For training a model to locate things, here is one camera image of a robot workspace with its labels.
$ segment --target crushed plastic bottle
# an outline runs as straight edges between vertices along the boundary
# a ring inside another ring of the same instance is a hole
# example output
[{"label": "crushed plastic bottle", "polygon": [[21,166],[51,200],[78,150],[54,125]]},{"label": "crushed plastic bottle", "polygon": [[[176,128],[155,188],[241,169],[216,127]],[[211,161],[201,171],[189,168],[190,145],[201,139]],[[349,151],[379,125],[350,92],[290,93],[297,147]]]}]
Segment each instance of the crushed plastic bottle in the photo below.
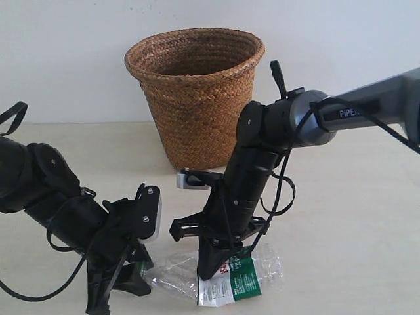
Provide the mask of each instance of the crushed plastic bottle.
[{"label": "crushed plastic bottle", "polygon": [[[251,254],[261,291],[281,283],[283,278],[279,255],[268,244],[258,244]],[[196,303],[198,299],[198,252],[176,253],[157,262],[144,273],[152,287],[172,297]]]}]

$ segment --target white wall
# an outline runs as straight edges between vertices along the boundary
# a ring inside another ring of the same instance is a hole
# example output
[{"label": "white wall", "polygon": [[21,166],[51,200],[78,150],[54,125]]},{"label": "white wall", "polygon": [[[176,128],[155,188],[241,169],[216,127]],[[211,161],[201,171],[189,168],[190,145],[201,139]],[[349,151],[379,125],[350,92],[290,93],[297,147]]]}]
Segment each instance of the white wall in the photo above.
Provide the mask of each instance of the white wall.
[{"label": "white wall", "polygon": [[255,99],[288,87],[337,94],[420,66],[418,0],[2,0],[0,110],[30,104],[27,122],[151,120],[123,64],[146,36],[213,26],[253,32],[266,44]]}]

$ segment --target table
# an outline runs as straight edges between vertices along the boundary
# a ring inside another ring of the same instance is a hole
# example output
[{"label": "table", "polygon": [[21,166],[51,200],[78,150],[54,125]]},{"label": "table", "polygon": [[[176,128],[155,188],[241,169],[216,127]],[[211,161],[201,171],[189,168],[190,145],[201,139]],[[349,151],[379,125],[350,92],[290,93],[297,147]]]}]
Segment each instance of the table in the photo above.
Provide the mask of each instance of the table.
[{"label": "table", "polygon": [[[143,182],[159,186],[163,213],[159,238],[147,246],[152,258],[197,249],[197,239],[177,243],[168,230],[173,219],[201,211],[209,192],[176,188],[153,123],[23,125],[12,138],[58,148],[99,201],[133,197]],[[282,282],[219,309],[158,291],[140,298],[113,292],[112,314],[417,314],[420,158],[373,127],[294,150],[286,173],[297,185],[297,200],[262,239],[280,254]],[[267,204],[275,189],[272,178],[263,195]],[[282,204],[289,196],[285,190]],[[0,231],[1,279],[20,293],[54,291],[79,259],[53,251],[45,230],[23,212],[1,215]],[[65,292],[43,303],[0,292],[0,314],[84,314],[86,302],[83,268]]]}]

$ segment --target woven basket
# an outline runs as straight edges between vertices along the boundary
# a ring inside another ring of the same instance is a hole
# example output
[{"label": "woven basket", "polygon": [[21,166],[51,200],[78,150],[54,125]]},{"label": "woven basket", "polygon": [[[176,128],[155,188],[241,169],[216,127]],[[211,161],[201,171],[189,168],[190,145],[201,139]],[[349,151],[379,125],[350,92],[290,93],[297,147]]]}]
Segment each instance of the woven basket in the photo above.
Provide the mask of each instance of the woven basket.
[{"label": "woven basket", "polygon": [[161,33],[127,51],[125,66],[140,82],[175,169],[228,163],[264,52],[253,34],[225,28]]}]

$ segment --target red logo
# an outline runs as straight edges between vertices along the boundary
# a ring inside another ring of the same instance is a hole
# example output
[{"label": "red logo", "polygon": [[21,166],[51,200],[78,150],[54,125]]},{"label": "red logo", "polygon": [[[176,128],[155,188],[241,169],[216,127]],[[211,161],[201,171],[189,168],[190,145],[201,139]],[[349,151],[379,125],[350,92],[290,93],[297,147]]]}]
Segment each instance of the red logo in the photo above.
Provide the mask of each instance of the red logo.
[{"label": "red logo", "polygon": [[220,273],[221,274],[227,274],[228,273],[228,264],[224,263],[221,267],[220,267]]}]

